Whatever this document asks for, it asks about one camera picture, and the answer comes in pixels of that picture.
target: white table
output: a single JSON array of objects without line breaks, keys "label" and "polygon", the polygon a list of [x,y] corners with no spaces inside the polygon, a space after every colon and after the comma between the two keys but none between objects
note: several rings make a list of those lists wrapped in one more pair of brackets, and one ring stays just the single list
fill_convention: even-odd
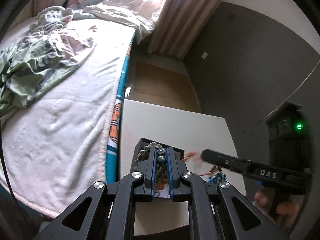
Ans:
[{"label": "white table", "polygon": [[[121,124],[121,177],[130,172],[134,148],[142,137],[183,149],[185,153],[209,148],[237,156],[224,118],[126,99]],[[191,166],[192,162],[187,162],[190,171],[193,169]],[[211,167],[212,164],[204,163],[199,172],[206,173]],[[226,169],[223,172],[227,181],[246,195],[242,175]],[[187,202],[155,199],[151,203],[139,202],[136,205],[135,236],[164,232],[188,224]]]}]

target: floor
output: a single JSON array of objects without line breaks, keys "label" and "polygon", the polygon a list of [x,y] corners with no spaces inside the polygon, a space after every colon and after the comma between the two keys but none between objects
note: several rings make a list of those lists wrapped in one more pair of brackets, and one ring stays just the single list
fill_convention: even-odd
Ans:
[{"label": "floor", "polygon": [[181,60],[148,54],[145,48],[133,46],[127,86],[131,87],[129,99],[201,113]]}]

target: bed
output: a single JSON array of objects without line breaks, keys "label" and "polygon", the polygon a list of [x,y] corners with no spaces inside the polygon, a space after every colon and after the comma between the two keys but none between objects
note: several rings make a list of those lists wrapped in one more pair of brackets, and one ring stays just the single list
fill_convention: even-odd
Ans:
[{"label": "bed", "polygon": [[[156,15],[150,15],[152,21],[139,15],[146,9],[146,0],[135,0],[135,8],[126,7],[124,12],[119,4],[125,2],[130,0],[94,1],[84,6],[83,12],[94,17],[72,20],[68,28],[81,31],[95,26],[97,45],[75,72],[31,106],[15,112],[2,131],[16,198],[49,218],[57,217],[95,181],[112,183],[116,179],[131,45],[134,38],[139,43],[152,32],[165,0],[158,3]],[[0,50],[21,40],[34,20],[10,30]],[[8,191],[2,169],[0,183]]]}]

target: cable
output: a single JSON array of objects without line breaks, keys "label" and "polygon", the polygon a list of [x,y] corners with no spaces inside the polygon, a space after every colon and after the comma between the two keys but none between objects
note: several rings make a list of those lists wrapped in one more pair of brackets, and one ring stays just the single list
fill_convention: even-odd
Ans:
[{"label": "cable", "polygon": [[275,111],[277,111],[286,101],[289,100],[289,98],[298,91],[298,89],[307,81],[307,79],[311,76],[311,74],[314,72],[314,70],[316,69],[316,67],[319,65],[320,60],[318,61],[318,63],[316,64],[316,66],[311,70],[311,72],[309,73],[309,75],[304,79],[304,81],[302,81],[302,83],[281,103],[279,104],[279,106],[277,106],[274,110],[272,110],[265,118],[261,119],[259,122],[257,122],[255,125],[249,127],[247,130],[245,130],[243,133],[248,132],[249,130],[251,130],[252,128],[256,127],[258,124],[260,124],[261,122],[263,122],[264,120],[266,120],[270,115],[272,115]]},{"label": "cable", "polygon": [[18,200],[16,199],[16,197],[14,196],[13,194],[13,190],[11,188],[11,184],[10,184],[10,181],[9,181],[9,177],[8,177],[8,173],[7,173],[7,169],[5,167],[5,162],[4,162],[4,155],[3,155],[3,148],[2,148],[2,135],[1,135],[1,121],[0,121],[0,160],[1,160],[1,164],[2,164],[2,169],[3,169],[3,173],[4,173],[4,176],[5,176],[5,181],[7,182],[7,186],[8,186],[8,189],[10,191],[10,194],[13,198],[13,201],[15,202],[15,204],[17,205],[17,208],[19,209],[19,212],[21,214],[21,216],[23,217],[23,219],[25,220],[26,224],[28,225],[29,229],[31,230],[32,234],[33,235],[37,235],[38,232],[35,232],[32,228],[32,226],[30,225],[30,223],[28,222],[27,218],[25,217],[21,207],[19,206],[19,203],[18,203]]}]

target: wall outlet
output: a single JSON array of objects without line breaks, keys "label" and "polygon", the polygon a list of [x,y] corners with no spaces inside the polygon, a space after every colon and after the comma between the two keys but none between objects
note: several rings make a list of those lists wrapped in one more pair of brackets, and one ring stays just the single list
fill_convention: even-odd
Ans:
[{"label": "wall outlet", "polygon": [[204,52],[201,56],[201,58],[204,60],[207,57],[208,53]]}]

